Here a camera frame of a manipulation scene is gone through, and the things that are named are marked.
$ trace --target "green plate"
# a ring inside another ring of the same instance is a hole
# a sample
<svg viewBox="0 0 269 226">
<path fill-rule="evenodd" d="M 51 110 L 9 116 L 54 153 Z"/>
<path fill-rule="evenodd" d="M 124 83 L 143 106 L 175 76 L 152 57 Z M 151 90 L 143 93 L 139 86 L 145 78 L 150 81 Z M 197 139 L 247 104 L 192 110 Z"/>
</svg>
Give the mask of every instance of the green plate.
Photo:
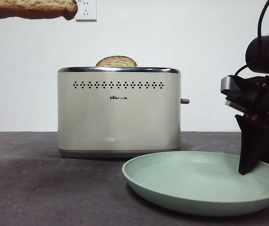
<svg viewBox="0 0 269 226">
<path fill-rule="evenodd" d="M 269 164 L 238 173 L 239 156 L 163 152 L 129 160 L 122 171 L 130 187 L 161 207 L 201 216 L 235 216 L 269 206 Z"/>
</svg>

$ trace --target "toast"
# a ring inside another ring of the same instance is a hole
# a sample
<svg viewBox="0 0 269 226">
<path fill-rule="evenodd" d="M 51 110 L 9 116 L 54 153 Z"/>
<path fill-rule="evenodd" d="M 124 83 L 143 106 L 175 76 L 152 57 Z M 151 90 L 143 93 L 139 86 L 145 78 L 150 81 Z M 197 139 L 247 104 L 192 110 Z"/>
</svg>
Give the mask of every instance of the toast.
<svg viewBox="0 0 269 226">
<path fill-rule="evenodd" d="M 136 62 L 126 56 L 109 56 L 100 60 L 96 66 L 112 66 L 112 67 L 136 67 Z"/>
<path fill-rule="evenodd" d="M 75 17 L 76 0 L 0 0 L 0 19 L 18 16 L 26 19 Z"/>
</svg>

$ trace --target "plate rim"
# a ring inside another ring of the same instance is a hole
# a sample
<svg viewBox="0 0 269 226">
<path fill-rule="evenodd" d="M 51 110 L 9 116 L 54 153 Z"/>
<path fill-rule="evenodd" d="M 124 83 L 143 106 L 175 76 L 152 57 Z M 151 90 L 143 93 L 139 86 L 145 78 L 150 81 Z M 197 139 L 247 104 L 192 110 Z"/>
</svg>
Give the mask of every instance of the plate rim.
<svg viewBox="0 0 269 226">
<path fill-rule="evenodd" d="M 269 194 L 261 196 L 260 198 L 257 198 L 257 199 L 246 199 L 246 200 L 233 201 L 233 202 L 232 201 L 211 201 L 211 200 L 200 200 L 200 199 L 184 198 L 184 197 L 179 197 L 179 196 L 175 196 L 175 195 L 169 195 L 169 194 L 161 193 L 161 192 L 155 191 L 153 189 L 147 188 L 146 186 L 143 186 L 141 183 L 138 183 L 135 180 L 131 179 L 131 177 L 128 176 L 128 174 L 125 171 L 125 167 L 127 166 L 127 164 L 129 164 L 131 161 L 134 161 L 135 159 L 142 158 L 142 157 L 144 157 L 146 155 L 165 154 L 165 153 L 214 153 L 214 154 L 231 155 L 231 156 L 240 157 L 240 155 L 237 155 L 237 154 L 220 153 L 220 152 L 207 152 L 207 151 L 172 151 L 172 152 L 150 153 L 150 154 L 137 156 L 137 157 L 132 158 L 132 159 L 128 160 L 127 162 L 125 162 L 123 164 L 123 166 L 122 166 L 122 173 L 126 177 L 127 180 L 131 181 L 132 183 L 134 183 L 135 185 L 137 185 L 137 186 L 139 186 L 141 188 L 144 188 L 144 189 L 146 189 L 148 191 L 151 191 L 153 193 L 173 197 L 173 198 L 176 198 L 176 199 L 182 199 L 182 200 L 188 200 L 188 201 L 194 201 L 194 202 L 208 202 L 208 203 L 244 203 L 244 202 L 257 202 L 257 201 L 262 201 L 262 200 L 265 200 L 265 199 L 269 199 Z M 269 166 L 269 164 L 266 163 L 266 162 L 263 162 L 263 161 L 259 161 L 259 162 Z"/>
</svg>

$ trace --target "cable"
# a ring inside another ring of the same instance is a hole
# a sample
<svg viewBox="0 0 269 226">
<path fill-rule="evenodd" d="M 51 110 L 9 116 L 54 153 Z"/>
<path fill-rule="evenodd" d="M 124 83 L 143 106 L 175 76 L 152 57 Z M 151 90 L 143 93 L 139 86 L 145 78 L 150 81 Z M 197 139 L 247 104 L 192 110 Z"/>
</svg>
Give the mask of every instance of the cable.
<svg viewBox="0 0 269 226">
<path fill-rule="evenodd" d="M 262 21 L 263 21 L 263 18 L 264 18 L 264 14 L 268 8 L 268 5 L 269 5 L 269 0 L 267 0 L 267 2 L 265 3 L 263 9 L 262 9 L 262 12 L 260 14 L 260 17 L 259 17 L 259 21 L 258 21 L 258 54 L 257 54 L 257 57 L 256 59 L 254 60 L 254 62 L 260 57 L 260 51 L 261 51 L 261 48 L 262 48 L 262 38 L 261 38 L 261 28 L 262 28 Z M 238 76 L 238 74 L 244 70 L 245 68 L 249 67 L 251 64 L 253 64 L 254 62 L 248 64 L 248 65 L 244 65 L 243 67 L 239 68 L 238 71 L 236 71 L 235 73 L 235 76 Z"/>
</svg>

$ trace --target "wall socket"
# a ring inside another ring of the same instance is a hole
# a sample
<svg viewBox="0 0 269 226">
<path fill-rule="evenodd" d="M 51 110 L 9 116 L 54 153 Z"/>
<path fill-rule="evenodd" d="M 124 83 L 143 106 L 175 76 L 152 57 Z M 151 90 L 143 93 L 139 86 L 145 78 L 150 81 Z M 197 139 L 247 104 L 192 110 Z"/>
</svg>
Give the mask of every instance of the wall socket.
<svg viewBox="0 0 269 226">
<path fill-rule="evenodd" d="M 76 0 L 76 2 L 78 6 L 76 21 L 97 20 L 97 0 Z"/>
</svg>

